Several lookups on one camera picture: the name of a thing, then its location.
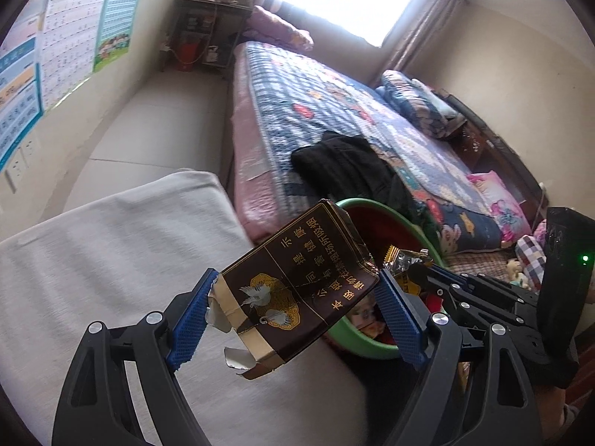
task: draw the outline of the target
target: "bed headboard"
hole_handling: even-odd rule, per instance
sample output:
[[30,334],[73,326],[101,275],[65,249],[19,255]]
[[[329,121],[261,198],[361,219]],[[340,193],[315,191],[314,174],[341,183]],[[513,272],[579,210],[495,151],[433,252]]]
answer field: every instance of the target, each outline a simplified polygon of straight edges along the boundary
[[436,94],[467,118],[461,132],[449,141],[461,161],[473,173],[496,171],[531,226],[545,219],[547,196],[517,153],[458,98],[444,89]]

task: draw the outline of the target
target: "blue gripper pad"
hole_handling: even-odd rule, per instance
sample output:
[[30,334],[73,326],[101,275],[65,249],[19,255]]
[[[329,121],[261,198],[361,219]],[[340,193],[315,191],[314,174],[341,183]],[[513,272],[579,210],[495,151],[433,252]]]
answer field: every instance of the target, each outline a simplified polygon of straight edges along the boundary
[[374,287],[374,297],[378,304],[386,325],[399,347],[401,357],[405,362],[420,371],[428,362],[425,353],[423,332],[411,315],[403,298],[395,290],[397,283],[386,271],[380,272],[380,281]]
[[171,331],[171,350],[165,361],[172,371],[177,371],[184,362],[190,361],[206,328],[206,308],[209,290],[219,272],[211,269],[200,279],[199,290],[186,311]]

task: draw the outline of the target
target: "white cloth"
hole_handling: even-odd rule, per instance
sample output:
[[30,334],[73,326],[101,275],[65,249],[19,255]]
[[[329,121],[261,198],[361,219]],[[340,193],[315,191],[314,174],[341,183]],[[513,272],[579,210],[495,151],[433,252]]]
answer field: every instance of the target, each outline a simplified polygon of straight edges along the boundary
[[[0,383],[42,445],[88,324],[134,324],[251,246],[216,177],[203,172],[172,174],[0,243]],[[254,381],[225,365],[224,345],[240,344],[208,327],[177,373],[213,445],[364,442],[364,389],[324,343]],[[160,444],[138,375],[130,382],[145,438]]]

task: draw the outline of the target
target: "educational chart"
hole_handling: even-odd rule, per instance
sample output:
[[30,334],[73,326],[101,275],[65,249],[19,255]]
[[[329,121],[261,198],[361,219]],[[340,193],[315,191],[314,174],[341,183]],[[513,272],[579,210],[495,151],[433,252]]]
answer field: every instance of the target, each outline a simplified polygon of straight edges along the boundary
[[128,52],[132,23],[135,18],[139,0],[105,0],[97,49],[94,60],[94,71],[98,72],[110,62]]
[[104,0],[49,0],[40,53],[45,110],[93,72],[103,3]]
[[0,169],[42,116],[36,49],[48,0],[29,0],[0,46]]

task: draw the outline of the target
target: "wall socket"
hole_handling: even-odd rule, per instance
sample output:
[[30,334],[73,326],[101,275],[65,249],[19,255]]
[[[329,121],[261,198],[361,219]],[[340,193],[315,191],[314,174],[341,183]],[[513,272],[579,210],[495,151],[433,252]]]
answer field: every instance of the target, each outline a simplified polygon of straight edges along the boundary
[[17,147],[17,150],[13,153],[13,157],[10,158],[6,166],[6,177],[13,189],[13,193],[17,192],[17,188],[26,169],[27,165],[25,164],[25,159],[23,159],[23,152],[20,147]]
[[25,139],[21,141],[21,150],[23,152],[23,158],[25,159],[25,165],[29,168],[33,163],[35,158],[35,154],[39,150],[39,139],[37,137],[37,133],[34,130],[28,133],[25,136]]

